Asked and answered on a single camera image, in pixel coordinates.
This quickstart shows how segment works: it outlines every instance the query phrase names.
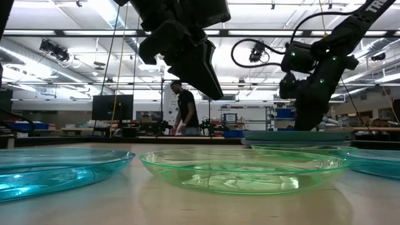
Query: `fluorescent light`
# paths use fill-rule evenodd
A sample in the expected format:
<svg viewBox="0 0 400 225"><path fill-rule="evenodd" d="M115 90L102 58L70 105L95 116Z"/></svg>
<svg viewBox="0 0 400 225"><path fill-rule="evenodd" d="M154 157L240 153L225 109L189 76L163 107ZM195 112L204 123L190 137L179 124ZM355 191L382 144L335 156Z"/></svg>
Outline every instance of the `fluorescent light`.
<svg viewBox="0 0 400 225"><path fill-rule="evenodd" d="M22 85L22 84L27 84L27 85L48 85L48 83L46 83L46 82L16 82L15 84L19 84L19 85Z"/></svg>
<svg viewBox="0 0 400 225"><path fill-rule="evenodd" d="M45 99L22 99L22 101L45 101Z"/></svg>
<svg viewBox="0 0 400 225"><path fill-rule="evenodd" d="M332 96L331 96L331 99L332 98L336 98L336 97L339 97L339 96L341 96L342 94L333 94Z"/></svg>
<svg viewBox="0 0 400 225"><path fill-rule="evenodd" d="M129 85L129 83L124 82L124 83L119 83L119 84L118 84L118 86L123 86L123 85Z"/></svg>
<svg viewBox="0 0 400 225"><path fill-rule="evenodd" d="M264 83L279 84L282 78L267 78Z"/></svg>
<svg viewBox="0 0 400 225"><path fill-rule="evenodd" d="M82 35L82 36L109 36L114 31L64 31L65 35ZM124 35L124 31L115 31L115 35ZM125 35L136 35L136 31L125 31Z"/></svg>
<svg viewBox="0 0 400 225"><path fill-rule="evenodd" d="M397 79L400 79L400 73L384 76L381 79L375 80L375 83L385 83L385 82L394 81Z"/></svg>
<svg viewBox="0 0 400 225"><path fill-rule="evenodd" d="M141 64L138 68L142 71L160 71L160 66L157 65L148 65L148 64Z"/></svg>
<svg viewBox="0 0 400 225"><path fill-rule="evenodd" d="M349 94L356 94L356 93L358 93L360 91L363 91L363 90L365 90L365 88L355 89L353 91L350 91Z"/></svg>
<svg viewBox="0 0 400 225"><path fill-rule="evenodd" d="M329 103L345 103L345 101L329 101Z"/></svg>
<svg viewBox="0 0 400 225"><path fill-rule="evenodd" d="M331 34L332 31L326 31L326 34ZM324 31L313 31L311 32L312 36L324 36L325 32Z"/></svg>
<svg viewBox="0 0 400 225"><path fill-rule="evenodd" d="M32 91L32 92L36 92L36 89L34 89L31 86L25 85L25 84L18 84L16 86L14 86L15 88L19 88L25 91Z"/></svg>
<svg viewBox="0 0 400 225"><path fill-rule="evenodd" d="M292 36L293 31L229 31L228 34L248 36ZM302 31L296 32L296 36L300 36L302 34Z"/></svg>
<svg viewBox="0 0 400 225"><path fill-rule="evenodd" d="M4 35L56 35L54 31L36 31L36 30L5 30Z"/></svg>
<svg viewBox="0 0 400 225"><path fill-rule="evenodd" d="M351 81L355 81L355 80L357 80L357 79L359 79L361 77L363 77L363 75L361 75L361 74L354 75L354 76L351 76L349 78L344 79L343 82L344 83L348 83L348 82L351 82Z"/></svg>
<svg viewBox="0 0 400 225"><path fill-rule="evenodd" d="M379 35L385 35L387 31L367 31L365 36L379 36Z"/></svg>
<svg viewBox="0 0 400 225"><path fill-rule="evenodd" d="M219 31L215 31L215 30L205 30L204 32L206 32L207 35L218 35Z"/></svg>

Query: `table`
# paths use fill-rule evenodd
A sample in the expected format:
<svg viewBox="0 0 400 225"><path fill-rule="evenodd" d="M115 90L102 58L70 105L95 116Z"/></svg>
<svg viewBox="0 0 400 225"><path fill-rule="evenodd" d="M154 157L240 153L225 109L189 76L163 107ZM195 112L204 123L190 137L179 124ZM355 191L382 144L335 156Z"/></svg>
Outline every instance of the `table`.
<svg viewBox="0 0 400 225"><path fill-rule="evenodd" d="M148 151L240 148L155 144L72 144L46 148ZM392 225L400 181L352 171L310 192L272 196L212 194L172 186L147 172L138 157L120 174L88 187L0 204L1 224L135 225Z"/></svg>
<svg viewBox="0 0 400 225"><path fill-rule="evenodd" d="M381 132L400 132L400 127L332 127L327 129L329 131L348 131L348 132L357 132L357 131L381 131Z"/></svg>
<svg viewBox="0 0 400 225"><path fill-rule="evenodd" d="M62 132L64 135L68 136L70 132L74 132L76 136L80 136L82 131L89 131L93 132L93 128L61 128ZM110 128L109 127L97 127L94 132L98 131L101 133L102 136L105 136L105 134L108 132L109 133Z"/></svg>
<svg viewBox="0 0 400 225"><path fill-rule="evenodd" d="M68 136L69 132L74 132L75 135L80 136L82 131L93 131L93 128L61 128L64 135Z"/></svg>

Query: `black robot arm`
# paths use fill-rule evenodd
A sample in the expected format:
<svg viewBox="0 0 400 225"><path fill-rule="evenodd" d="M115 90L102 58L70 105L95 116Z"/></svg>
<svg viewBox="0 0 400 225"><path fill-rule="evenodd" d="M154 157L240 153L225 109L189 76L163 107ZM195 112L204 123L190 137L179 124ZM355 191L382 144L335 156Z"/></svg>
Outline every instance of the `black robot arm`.
<svg viewBox="0 0 400 225"><path fill-rule="evenodd" d="M223 96L211 60L215 45L203 28L230 20L226 0L114 0L128 1L140 15L142 28L151 32L140 45L146 64L156 64L161 54L171 66L169 73L189 83L210 98Z"/></svg>
<svg viewBox="0 0 400 225"><path fill-rule="evenodd" d="M295 129L309 131L329 110L329 100L345 69L358 61L351 54L368 29L396 0L368 0L330 35L312 45L293 41L286 49L281 69L287 75L280 83L282 98L296 98ZM291 71L312 74L297 81Z"/></svg>

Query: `person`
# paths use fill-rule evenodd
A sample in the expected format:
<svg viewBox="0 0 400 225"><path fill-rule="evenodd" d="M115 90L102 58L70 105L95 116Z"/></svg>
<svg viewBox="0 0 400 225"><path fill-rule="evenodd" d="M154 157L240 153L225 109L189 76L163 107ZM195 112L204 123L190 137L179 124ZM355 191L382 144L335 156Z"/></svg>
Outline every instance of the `person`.
<svg viewBox="0 0 400 225"><path fill-rule="evenodd" d="M183 89L181 81L173 81L171 83L171 89L175 94L179 95L177 100L179 112L176 116L172 133L175 134L177 131L183 136L200 136L201 131L198 112L192 92Z"/></svg>

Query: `green plastic plate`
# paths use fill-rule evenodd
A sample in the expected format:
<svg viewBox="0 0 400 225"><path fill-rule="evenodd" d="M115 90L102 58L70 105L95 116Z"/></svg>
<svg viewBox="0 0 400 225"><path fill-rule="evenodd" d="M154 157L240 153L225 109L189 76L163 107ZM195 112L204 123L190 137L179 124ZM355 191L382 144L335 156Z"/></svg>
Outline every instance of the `green plastic plate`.
<svg viewBox="0 0 400 225"><path fill-rule="evenodd" d="M345 141L349 132L312 131L245 131L244 137L250 141Z"/></svg>

